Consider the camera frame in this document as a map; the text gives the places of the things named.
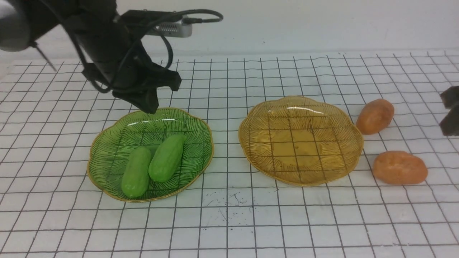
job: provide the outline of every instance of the green plate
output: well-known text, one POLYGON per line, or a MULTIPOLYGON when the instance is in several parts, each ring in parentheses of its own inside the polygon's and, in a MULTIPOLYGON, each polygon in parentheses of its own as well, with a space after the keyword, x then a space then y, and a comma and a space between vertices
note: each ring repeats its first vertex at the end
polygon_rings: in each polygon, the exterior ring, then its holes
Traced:
POLYGON ((213 157, 212 132, 199 118, 177 108, 160 108, 154 115, 130 113, 94 140, 87 173, 91 181, 109 196, 125 202, 149 202, 175 195, 191 185, 207 168, 213 157), (121 191, 121 179, 131 151, 149 146, 152 151, 167 137, 185 134, 182 162, 165 183, 150 182, 147 192, 128 198, 121 191))

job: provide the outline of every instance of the glass plate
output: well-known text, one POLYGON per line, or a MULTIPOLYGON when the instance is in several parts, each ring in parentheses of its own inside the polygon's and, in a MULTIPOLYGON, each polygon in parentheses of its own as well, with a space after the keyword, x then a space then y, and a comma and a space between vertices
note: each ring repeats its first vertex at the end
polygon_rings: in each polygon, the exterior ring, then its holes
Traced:
POLYGON ((348 175, 364 146, 345 112, 302 96, 256 105, 239 127, 239 142, 256 169, 298 186, 348 175))
POLYGON ((87 174, 109 196, 125 202, 148 202, 175 195, 191 185, 207 168, 213 157, 212 133, 199 118, 177 108, 160 108, 154 115, 130 113, 94 140, 87 174), (130 199, 121 191, 121 179, 131 151, 149 146, 154 151, 167 137, 185 134, 182 162, 165 183, 150 182, 147 192, 130 199))

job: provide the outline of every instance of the cucumber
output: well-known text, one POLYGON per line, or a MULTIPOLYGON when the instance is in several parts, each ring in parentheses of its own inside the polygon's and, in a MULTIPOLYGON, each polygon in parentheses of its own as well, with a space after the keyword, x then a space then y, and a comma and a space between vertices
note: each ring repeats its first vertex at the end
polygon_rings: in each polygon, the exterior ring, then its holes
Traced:
POLYGON ((121 190, 127 197, 140 197, 148 190, 150 161, 151 151, 145 146, 138 147, 129 155, 128 164, 121 180, 121 190))
POLYGON ((185 140, 185 135, 172 135, 159 145, 148 168, 151 180, 163 183, 171 179, 182 160, 185 140))

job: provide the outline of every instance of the sweet potato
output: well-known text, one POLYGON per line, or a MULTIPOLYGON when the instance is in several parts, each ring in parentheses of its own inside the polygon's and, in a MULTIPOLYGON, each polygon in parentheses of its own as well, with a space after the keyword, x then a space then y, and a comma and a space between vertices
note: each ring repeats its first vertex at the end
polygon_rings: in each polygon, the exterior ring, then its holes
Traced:
POLYGON ((373 163, 373 175, 391 185, 415 185, 427 178, 422 159, 405 151, 386 151, 373 163))
POLYGON ((377 134, 389 126, 394 112, 394 106, 387 100, 374 100, 362 109, 356 126, 363 135, 377 134))

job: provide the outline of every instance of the white wall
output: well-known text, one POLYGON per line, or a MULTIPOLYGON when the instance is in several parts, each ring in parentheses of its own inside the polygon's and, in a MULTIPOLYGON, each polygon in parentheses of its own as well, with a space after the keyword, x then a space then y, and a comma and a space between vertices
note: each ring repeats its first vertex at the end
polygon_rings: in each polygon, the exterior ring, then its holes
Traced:
MULTIPOLYGON (((195 25, 190 38, 171 39, 178 56, 459 47, 459 0, 118 0, 120 13, 195 8, 225 18, 195 25)), ((144 43, 152 55, 165 54, 159 38, 144 43)), ((51 58, 76 56, 61 28, 39 44, 51 58)))

